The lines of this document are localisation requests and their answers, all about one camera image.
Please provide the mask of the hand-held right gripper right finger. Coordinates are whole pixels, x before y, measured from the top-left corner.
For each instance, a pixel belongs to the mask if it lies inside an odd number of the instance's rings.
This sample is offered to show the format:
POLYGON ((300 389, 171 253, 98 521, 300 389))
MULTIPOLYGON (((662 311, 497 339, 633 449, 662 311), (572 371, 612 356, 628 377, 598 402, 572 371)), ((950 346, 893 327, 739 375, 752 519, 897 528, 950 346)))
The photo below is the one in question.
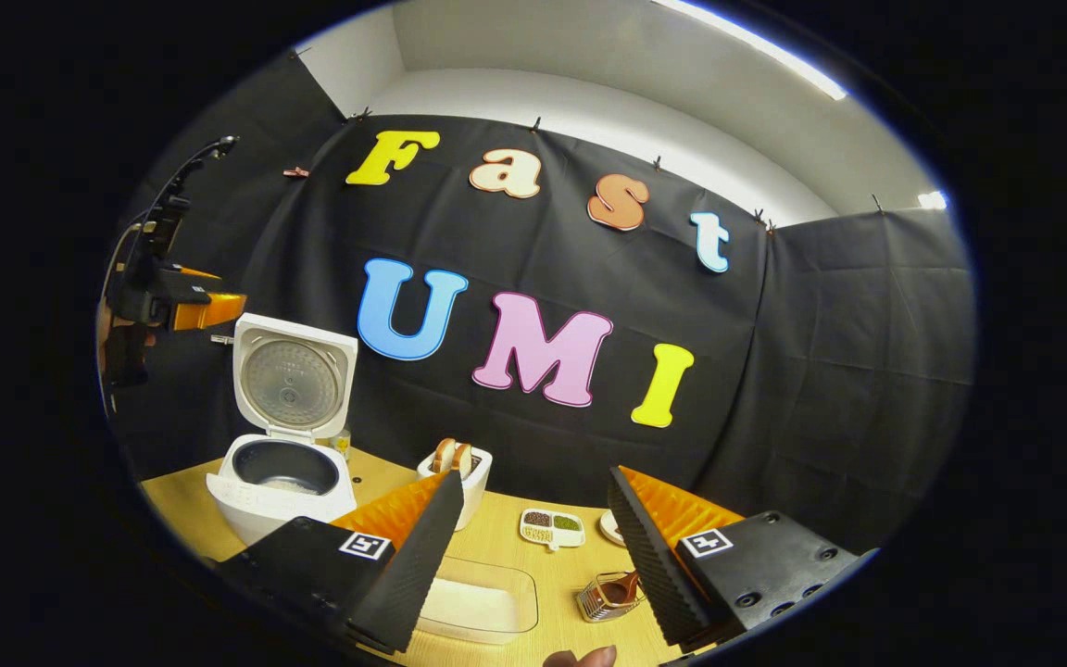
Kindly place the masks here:
POLYGON ((736 644, 833 590, 875 557, 766 510, 740 517, 627 466, 607 506, 666 644, 736 644))

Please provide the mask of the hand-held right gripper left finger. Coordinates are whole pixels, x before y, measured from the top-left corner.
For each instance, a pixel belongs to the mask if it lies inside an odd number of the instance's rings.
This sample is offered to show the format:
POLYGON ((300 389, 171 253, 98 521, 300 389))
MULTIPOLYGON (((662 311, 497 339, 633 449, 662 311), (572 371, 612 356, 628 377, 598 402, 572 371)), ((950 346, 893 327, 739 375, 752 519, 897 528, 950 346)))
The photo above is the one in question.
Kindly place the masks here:
POLYGON ((289 520, 219 574, 314 635, 407 653, 462 507, 461 472, 439 472, 337 520, 289 520))

